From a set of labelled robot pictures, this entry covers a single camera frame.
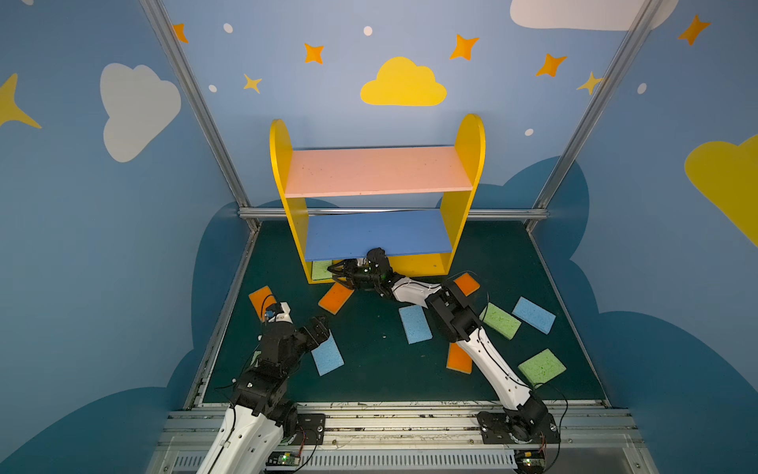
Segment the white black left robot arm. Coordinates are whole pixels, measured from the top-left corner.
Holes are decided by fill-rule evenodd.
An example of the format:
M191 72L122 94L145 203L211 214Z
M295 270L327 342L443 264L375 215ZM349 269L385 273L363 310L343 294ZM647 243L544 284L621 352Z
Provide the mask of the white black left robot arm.
M280 314L266 324L258 357L234 384L221 428L199 468L201 473L260 473L283 440L297 428L295 403L286 398L290 375L303 356L331 336L327 318L295 327Z

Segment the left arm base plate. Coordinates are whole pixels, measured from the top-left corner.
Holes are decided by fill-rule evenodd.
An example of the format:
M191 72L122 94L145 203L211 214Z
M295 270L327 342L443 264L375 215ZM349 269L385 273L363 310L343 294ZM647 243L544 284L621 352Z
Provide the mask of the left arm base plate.
M326 432L326 415L305 413L289 415L282 426L285 446L321 446Z

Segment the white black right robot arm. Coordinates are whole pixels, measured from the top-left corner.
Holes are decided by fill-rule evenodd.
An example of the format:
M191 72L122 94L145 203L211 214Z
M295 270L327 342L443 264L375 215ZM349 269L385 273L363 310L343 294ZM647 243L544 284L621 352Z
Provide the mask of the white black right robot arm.
M485 375L515 430L529 438L540 427L556 428L544 401L516 375L492 344L472 303L480 285L470 274L463 273L441 284L415 280L395 272L381 248L370 250L364 258L337 261L328 267L328 272L349 290L373 290L384 298L428 310L448 341Z

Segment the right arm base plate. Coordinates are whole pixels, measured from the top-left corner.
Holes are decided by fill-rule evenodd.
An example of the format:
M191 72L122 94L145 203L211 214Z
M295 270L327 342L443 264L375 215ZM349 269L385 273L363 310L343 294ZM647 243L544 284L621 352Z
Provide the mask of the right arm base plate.
M558 423L550 413L534 424L515 411L482 411L476 420L484 444L557 444L561 440Z

